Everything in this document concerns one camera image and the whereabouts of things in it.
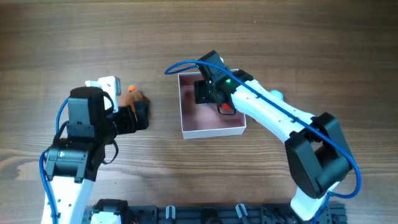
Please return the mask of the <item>brown plush toy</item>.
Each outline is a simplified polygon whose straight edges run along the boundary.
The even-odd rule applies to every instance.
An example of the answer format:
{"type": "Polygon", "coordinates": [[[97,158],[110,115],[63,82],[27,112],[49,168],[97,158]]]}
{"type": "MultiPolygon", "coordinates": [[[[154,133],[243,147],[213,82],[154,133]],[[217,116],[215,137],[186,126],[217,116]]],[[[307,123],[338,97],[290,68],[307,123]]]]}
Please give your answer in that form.
{"type": "Polygon", "coordinates": [[[139,91],[134,84],[130,84],[128,86],[127,92],[121,93],[118,100],[118,106],[127,106],[129,105],[133,111],[135,111],[134,102],[143,101],[148,102],[148,99],[143,94],[143,92],[139,91]]]}

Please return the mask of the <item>white box pink interior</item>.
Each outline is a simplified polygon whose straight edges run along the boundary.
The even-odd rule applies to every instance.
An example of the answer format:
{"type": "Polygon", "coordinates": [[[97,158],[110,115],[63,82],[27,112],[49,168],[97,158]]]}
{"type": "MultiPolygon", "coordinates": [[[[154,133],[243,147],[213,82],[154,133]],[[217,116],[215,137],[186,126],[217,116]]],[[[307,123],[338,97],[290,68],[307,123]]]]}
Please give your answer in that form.
{"type": "Polygon", "coordinates": [[[178,74],[180,119],[184,139],[240,135],[246,129],[246,117],[219,114],[214,104],[196,104],[194,83],[202,80],[200,72],[178,74]]]}

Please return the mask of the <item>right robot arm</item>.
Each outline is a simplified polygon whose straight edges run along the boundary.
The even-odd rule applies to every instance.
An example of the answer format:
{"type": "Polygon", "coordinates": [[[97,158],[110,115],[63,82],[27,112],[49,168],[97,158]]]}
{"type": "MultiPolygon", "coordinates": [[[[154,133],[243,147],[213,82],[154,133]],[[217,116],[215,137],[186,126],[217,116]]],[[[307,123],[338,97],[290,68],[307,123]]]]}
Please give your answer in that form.
{"type": "Polygon", "coordinates": [[[254,118],[284,144],[297,185],[290,207],[299,219],[316,223],[335,187],[349,171],[358,171],[337,119],[290,106],[244,70],[231,71],[214,50],[195,65],[204,78],[198,87],[201,100],[254,118]]]}

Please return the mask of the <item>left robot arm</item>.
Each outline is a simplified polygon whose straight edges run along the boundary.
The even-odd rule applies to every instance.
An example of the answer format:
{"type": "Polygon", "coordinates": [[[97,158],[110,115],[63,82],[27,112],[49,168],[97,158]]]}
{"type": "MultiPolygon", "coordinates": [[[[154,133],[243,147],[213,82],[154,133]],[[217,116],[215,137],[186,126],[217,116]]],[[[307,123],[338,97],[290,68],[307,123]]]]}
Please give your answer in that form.
{"type": "Polygon", "coordinates": [[[98,168],[105,164],[105,147],[117,145],[118,135],[149,126],[149,104],[134,100],[126,106],[111,103],[99,87],[82,86],[68,97],[68,117],[39,159],[46,199],[42,223],[81,223],[93,191],[98,168]]]}

